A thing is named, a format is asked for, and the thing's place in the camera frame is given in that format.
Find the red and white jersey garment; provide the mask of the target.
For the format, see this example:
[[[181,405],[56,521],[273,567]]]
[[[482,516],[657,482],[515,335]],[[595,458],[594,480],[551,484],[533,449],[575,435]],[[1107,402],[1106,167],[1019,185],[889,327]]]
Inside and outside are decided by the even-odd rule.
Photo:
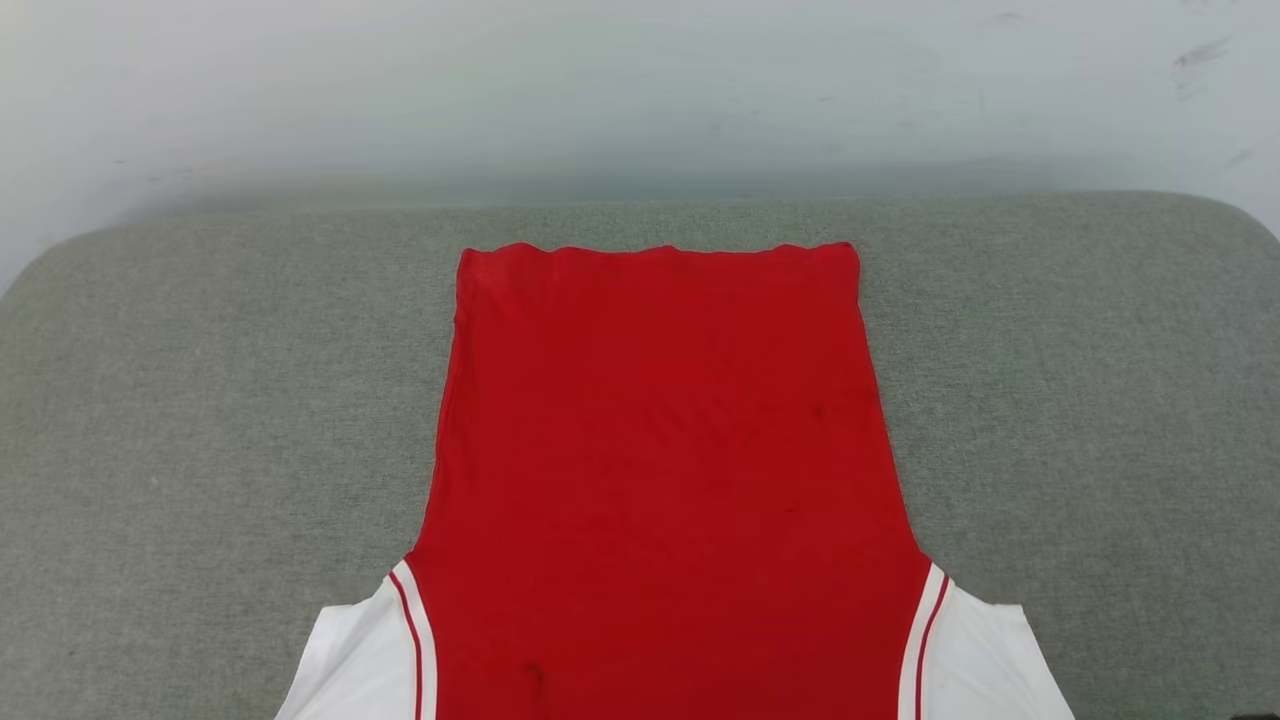
[[[916,542],[859,270],[465,251],[419,538],[275,720],[1074,720]]]

